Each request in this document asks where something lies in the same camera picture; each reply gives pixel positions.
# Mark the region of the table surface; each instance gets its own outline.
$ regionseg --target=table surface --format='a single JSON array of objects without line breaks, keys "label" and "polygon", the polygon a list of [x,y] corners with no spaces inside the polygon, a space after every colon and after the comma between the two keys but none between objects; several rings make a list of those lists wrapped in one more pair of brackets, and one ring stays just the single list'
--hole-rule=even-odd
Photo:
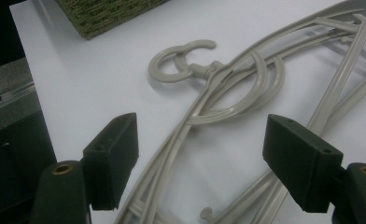
[{"label": "table surface", "polygon": [[[339,1],[203,0],[170,1],[105,34],[82,39],[52,0],[28,0],[11,6],[49,135],[58,161],[79,160],[83,148],[109,121],[136,112],[140,157],[123,203],[152,155],[184,117],[204,82],[190,79],[163,84],[148,75],[159,51],[192,40],[212,39],[213,50],[198,49],[189,63],[229,62],[255,41],[287,24]],[[205,223],[201,210],[222,211],[265,170],[261,149],[268,114],[305,125],[343,58],[337,42],[285,60],[287,77],[266,106],[235,119],[195,128],[178,154],[160,209],[181,223]],[[366,75],[364,60],[343,94]],[[164,69],[172,71],[170,64]],[[218,106],[247,94],[251,81]],[[366,97],[324,139],[345,154],[343,166],[366,162]],[[305,214],[287,197],[274,223],[329,223],[330,215]],[[95,224],[113,223],[119,210],[92,212]],[[248,223],[250,217],[243,217]]]}]

